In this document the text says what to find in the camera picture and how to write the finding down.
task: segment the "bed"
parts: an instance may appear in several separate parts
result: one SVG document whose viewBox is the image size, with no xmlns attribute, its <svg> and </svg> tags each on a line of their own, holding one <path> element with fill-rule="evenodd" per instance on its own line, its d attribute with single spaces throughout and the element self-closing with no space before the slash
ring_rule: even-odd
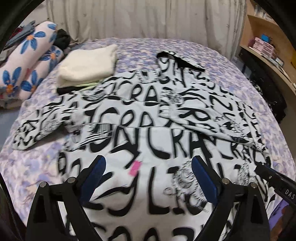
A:
<svg viewBox="0 0 296 241">
<path fill-rule="evenodd" d="M 171 39 L 117 39 L 108 38 L 85 43 L 82 49 L 96 49 L 118 45 L 118 73 L 131 69 L 156 68 L 155 55 L 162 50 L 173 50 L 198 61 L 216 84 L 224 87 L 248 103 L 256 112 L 259 127 L 271 155 L 275 170 L 295 179 L 295 164 L 280 127 L 266 102 L 245 76 L 225 57 L 202 45 Z M 67 138 L 66 134 L 52 135 L 27 151 L 12 149 L 14 133 L 21 119 L 48 104 L 56 96 L 57 67 L 25 101 L 0 154 L 0 172 L 7 184 L 16 211 L 26 223 L 34 194 L 41 181 L 49 184 L 61 182 L 57 170 L 57 157 Z M 277 196 L 275 205 L 280 202 Z"/>
</svg>

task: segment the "pink pillow with blue flowers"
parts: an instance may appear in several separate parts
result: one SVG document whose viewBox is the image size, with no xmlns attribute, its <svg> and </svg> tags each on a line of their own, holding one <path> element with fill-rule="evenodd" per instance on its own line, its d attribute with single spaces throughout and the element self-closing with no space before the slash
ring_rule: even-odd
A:
<svg viewBox="0 0 296 241">
<path fill-rule="evenodd" d="M 0 99 L 17 99 L 17 92 L 27 72 L 52 46 L 56 39 L 57 25 L 46 21 L 36 26 L 0 67 Z"/>
<path fill-rule="evenodd" d="M 52 45 L 50 49 L 37 61 L 31 69 L 31 73 L 22 81 L 18 98 L 25 101 L 30 98 L 42 80 L 60 62 L 64 53 L 57 46 Z"/>
</svg>

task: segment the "box on shelf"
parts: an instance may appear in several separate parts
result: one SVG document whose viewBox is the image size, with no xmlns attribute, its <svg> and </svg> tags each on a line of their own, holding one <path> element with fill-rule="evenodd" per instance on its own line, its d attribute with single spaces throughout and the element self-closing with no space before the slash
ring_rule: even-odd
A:
<svg viewBox="0 0 296 241">
<path fill-rule="evenodd" d="M 260 38 L 253 38 L 249 42 L 249 47 L 253 47 L 257 52 L 266 54 L 268 57 L 275 59 L 276 58 L 276 50 L 274 46 L 269 43 L 263 41 Z"/>
</svg>

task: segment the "gray cloth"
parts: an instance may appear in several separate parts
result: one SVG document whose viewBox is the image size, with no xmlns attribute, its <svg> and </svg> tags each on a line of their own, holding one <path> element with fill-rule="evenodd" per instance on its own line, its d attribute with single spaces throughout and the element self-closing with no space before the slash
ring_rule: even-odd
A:
<svg viewBox="0 0 296 241">
<path fill-rule="evenodd" d="M 26 25 L 21 32 L 13 36 L 6 45 L 4 46 L 4 49 L 7 49 L 11 46 L 13 46 L 16 42 L 21 41 L 24 39 L 26 36 L 30 35 L 35 31 L 35 21 L 30 22 L 28 25 Z"/>
</svg>

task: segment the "folded cloth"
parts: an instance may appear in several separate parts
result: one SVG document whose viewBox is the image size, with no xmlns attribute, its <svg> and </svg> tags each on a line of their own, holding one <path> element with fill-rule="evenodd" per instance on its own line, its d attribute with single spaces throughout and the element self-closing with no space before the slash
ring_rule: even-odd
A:
<svg viewBox="0 0 296 241">
<path fill-rule="evenodd" d="M 69 86 L 69 87 L 64 87 L 64 88 L 57 88 L 57 94 L 64 95 L 64 94 L 68 94 L 72 91 L 79 91 L 82 89 L 84 89 L 84 87 L 82 87 L 82 86 Z"/>
<path fill-rule="evenodd" d="M 57 87 L 98 82 L 114 74 L 117 45 L 94 50 L 77 49 L 59 66 Z"/>
<path fill-rule="evenodd" d="M 83 85 L 76 85 L 76 86 L 69 86 L 69 87 L 64 87 L 64 88 L 57 88 L 57 93 L 58 95 L 64 95 L 67 93 L 70 93 L 72 91 L 83 91 L 83 90 L 89 90 L 96 86 L 99 82 L 93 82 L 89 84 L 83 84 Z"/>
</svg>

